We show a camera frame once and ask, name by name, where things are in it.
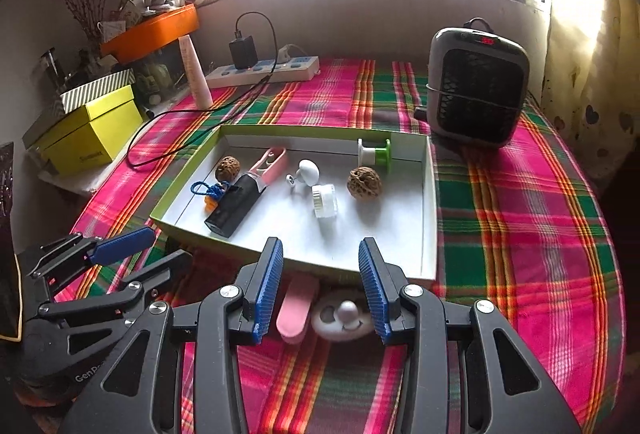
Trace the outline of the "black battery charger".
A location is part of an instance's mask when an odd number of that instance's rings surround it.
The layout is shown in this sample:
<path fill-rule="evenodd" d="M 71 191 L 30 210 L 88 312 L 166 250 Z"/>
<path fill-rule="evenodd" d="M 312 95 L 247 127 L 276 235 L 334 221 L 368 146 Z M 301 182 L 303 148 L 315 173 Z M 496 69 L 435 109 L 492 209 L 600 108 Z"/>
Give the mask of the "black battery charger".
<path fill-rule="evenodd" d="M 216 209 L 205 220 L 205 225 L 212 233 L 230 238 L 261 193 L 262 184 L 256 176 L 250 173 L 241 175 L 221 197 Z"/>

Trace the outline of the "pink nail clipper case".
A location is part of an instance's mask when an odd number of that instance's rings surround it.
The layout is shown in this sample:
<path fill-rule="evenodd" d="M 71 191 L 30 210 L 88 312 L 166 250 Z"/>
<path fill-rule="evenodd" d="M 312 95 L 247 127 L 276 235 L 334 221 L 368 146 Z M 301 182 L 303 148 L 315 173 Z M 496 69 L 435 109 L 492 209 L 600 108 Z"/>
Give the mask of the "pink nail clipper case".
<path fill-rule="evenodd" d="M 319 280 L 308 274 L 295 275 L 291 279 L 276 320 L 277 330 L 285 343 L 295 345 L 303 341 L 319 288 Z"/>

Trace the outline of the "white smiley round hook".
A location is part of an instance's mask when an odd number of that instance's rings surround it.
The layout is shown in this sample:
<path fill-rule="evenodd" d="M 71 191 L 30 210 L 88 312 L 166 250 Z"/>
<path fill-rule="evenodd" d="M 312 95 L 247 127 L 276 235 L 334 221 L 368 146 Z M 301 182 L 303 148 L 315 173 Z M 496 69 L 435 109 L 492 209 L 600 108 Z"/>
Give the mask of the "white smiley round hook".
<path fill-rule="evenodd" d="M 352 342 L 374 330 L 366 296 L 357 289 L 338 289 L 314 304 L 310 324 L 317 336 L 329 342 Z"/>

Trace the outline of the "yellow box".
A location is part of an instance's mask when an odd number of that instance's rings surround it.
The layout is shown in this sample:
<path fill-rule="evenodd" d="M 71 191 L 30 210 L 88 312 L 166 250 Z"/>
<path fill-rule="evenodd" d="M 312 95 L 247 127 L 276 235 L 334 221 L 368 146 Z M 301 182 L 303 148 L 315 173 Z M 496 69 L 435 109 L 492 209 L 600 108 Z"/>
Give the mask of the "yellow box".
<path fill-rule="evenodd" d="M 27 150 L 59 176 L 108 165 L 142 124 L 131 86 L 119 88 L 58 121 Z"/>

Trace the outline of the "striped white box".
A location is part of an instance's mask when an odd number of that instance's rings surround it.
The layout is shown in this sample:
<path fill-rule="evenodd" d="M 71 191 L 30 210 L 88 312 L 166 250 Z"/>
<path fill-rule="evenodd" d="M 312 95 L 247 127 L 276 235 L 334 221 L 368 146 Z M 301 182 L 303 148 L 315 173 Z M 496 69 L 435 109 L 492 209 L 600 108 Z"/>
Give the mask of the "striped white box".
<path fill-rule="evenodd" d="M 131 86 L 134 83 L 134 69 L 128 68 L 120 72 L 103 76 L 90 81 L 77 88 L 62 93 L 58 99 L 58 111 L 61 115 L 67 115 L 78 107 L 102 98 L 120 88 Z"/>

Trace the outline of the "plaid pink green blanket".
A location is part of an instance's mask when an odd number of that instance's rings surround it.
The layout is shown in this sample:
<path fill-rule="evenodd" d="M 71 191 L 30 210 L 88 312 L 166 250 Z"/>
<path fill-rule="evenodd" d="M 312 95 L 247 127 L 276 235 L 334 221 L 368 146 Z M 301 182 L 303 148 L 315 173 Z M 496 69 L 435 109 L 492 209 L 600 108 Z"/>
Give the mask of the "plaid pink green blanket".
<path fill-rule="evenodd" d="M 425 132 L 414 107 L 426 72 L 404 62 L 325 60 L 303 83 L 273 84 L 242 124 Z M 495 151 L 435 145 L 435 292 L 496 303 L 563 393 L 584 432 L 612 412 L 626 336 L 614 245 L 593 191 L 555 128 L 527 102 Z M 308 336 L 242 350 L 254 433 L 387 433 L 400 352 L 376 336 L 331 344 Z"/>

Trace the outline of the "pink white clip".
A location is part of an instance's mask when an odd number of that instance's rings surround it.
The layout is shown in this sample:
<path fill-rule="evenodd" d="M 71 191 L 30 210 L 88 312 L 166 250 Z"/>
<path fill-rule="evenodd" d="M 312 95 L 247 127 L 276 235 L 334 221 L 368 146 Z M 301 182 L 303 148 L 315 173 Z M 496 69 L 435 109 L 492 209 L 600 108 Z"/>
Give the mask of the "pink white clip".
<path fill-rule="evenodd" d="M 259 160 L 248 170 L 248 174 L 256 181 L 258 191 L 262 193 L 285 176 L 288 168 L 285 147 L 270 147 Z"/>

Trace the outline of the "pink tall tube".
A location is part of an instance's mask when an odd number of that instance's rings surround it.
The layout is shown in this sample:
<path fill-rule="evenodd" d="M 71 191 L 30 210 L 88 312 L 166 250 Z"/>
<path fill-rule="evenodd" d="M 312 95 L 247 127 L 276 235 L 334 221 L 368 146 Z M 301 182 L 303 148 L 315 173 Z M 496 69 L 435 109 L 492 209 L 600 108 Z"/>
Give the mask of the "pink tall tube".
<path fill-rule="evenodd" d="M 183 69 L 186 73 L 186 80 L 188 80 L 196 108 L 201 110 L 209 109 L 213 104 L 212 95 L 191 37 L 189 35 L 181 36 L 178 42 Z"/>

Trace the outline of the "white mushroom hook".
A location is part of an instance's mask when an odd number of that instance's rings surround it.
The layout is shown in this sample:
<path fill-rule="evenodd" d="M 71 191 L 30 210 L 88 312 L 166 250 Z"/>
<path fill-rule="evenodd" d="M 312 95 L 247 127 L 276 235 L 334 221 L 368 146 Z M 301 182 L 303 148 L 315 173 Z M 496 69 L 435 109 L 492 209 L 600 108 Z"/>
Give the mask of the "white mushroom hook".
<path fill-rule="evenodd" d="M 300 186 L 314 187 L 319 183 L 320 170 L 318 165 L 309 159 L 299 161 L 297 169 L 294 173 L 288 173 L 285 180 L 292 189 Z"/>

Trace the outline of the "green white shallow box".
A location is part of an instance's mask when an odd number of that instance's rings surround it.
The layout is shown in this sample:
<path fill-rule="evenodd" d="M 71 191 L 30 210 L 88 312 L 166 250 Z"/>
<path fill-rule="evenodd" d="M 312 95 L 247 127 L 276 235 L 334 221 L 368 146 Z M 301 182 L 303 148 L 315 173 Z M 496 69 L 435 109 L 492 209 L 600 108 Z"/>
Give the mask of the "green white shallow box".
<path fill-rule="evenodd" d="M 349 172 L 359 167 L 357 141 L 392 143 L 390 170 L 372 168 L 382 181 L 380 197 L 358 200 L 347 190 Z M 311 187 L 294 189 L 283 179 L 267 187 L 230 238 L 205 225 L 204 195 L 194 188 L 216 183 L 222 158 L 239 160 L 247 172 L 270 147 L 285 147 L 288 168 L 314 161 L 319 183 L 333 184 L 337 216 L 314 216 Z M 286 261 L 304 269 L 343 275 L 358 269 L 358 246 L 364 237 L 378 243 L 384 259 L 400 266 L 410 279 L 432 283 L 437 274 L 437 198 L 432 142 L 422 134 L 290 125 L 223 125 L 198 147 L 151 212 L 168 236 L 209 250 L 250 254 L 265 240 L 278 237 Z"/>

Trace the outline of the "black charger adapter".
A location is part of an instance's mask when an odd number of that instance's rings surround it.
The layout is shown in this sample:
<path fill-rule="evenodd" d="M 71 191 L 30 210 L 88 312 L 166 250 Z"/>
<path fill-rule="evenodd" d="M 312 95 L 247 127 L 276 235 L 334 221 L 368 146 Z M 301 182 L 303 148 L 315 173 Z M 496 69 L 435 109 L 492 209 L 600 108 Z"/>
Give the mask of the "black charger adapter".
<path fill-rule="evenodd" d="M 252 36 L 236 37 L 229 43 L 229 49 L 236 69 L 244 70 L 258 63 L 256 46 Z"/>

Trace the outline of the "brown walnut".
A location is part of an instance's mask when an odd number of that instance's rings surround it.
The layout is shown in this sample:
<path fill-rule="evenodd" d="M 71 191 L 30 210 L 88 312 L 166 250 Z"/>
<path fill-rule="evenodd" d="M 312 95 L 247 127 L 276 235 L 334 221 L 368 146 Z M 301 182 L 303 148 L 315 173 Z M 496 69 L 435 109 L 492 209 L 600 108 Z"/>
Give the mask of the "brown walnut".
<path fill-rule="evenodd" d="M 382 194 L 382 181 L 370 167 L 358 167 L 349 172 L 347 180 L 349 194 L 358 200 L 375 199 Z"/>

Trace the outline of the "white green spool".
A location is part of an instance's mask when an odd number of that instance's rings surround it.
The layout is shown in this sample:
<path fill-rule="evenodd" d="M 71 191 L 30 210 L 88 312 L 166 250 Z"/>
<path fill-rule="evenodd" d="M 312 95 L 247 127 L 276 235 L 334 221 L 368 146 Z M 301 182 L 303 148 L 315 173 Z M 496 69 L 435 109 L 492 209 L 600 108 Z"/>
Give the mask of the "white green spool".
<path fill-rule="evenodd" d="M 363 139 L 358 139 L 357 157 L 359 167 L 384 168 L 388 171 L 392 163 L 392 143 L 390 139 L 384 139 L 381 144 L 366 145 Z"/>

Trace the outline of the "white power strip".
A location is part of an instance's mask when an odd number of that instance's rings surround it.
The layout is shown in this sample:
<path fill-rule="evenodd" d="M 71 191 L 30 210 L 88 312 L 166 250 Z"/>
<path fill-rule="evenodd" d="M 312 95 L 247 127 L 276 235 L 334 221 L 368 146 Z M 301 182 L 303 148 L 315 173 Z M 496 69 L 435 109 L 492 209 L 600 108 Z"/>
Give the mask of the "white power strip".
<path fill-rule="evenodd" d="M 211 89 L 250 86 L 271 75 L 271 82 L 308 81 L 320 72 L 318 56 L 294 57 L 286 63 L 273 65 L 273 61 L 259 61 L 249 69 L 237 69 L 233 65 L 220 66 L 205 79 Z"/>

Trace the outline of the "grey black space heater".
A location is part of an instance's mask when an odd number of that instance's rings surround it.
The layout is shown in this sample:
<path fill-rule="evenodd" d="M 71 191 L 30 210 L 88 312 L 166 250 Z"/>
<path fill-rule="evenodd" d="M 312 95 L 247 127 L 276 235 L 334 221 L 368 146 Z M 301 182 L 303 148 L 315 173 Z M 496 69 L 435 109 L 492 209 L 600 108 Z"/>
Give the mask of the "grey black space heater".
<path fill-rule="evenodd" d="M 518 125 L 528 80 L 525 49 L 473 17 L 434 35 L 426 103 L 413 117 L 447 139 L 500 148 Z"/>

